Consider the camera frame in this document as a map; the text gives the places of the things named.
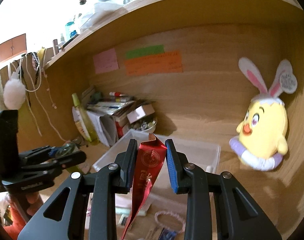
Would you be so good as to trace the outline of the person left hand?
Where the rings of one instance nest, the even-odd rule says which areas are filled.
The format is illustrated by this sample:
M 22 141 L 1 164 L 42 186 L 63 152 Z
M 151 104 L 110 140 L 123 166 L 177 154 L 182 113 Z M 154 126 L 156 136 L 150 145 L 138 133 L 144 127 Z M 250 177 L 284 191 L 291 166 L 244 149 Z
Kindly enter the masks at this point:
M 9 194 L 9 202 L 22 217 L 32 217 L 43 205 L 39 192 Z

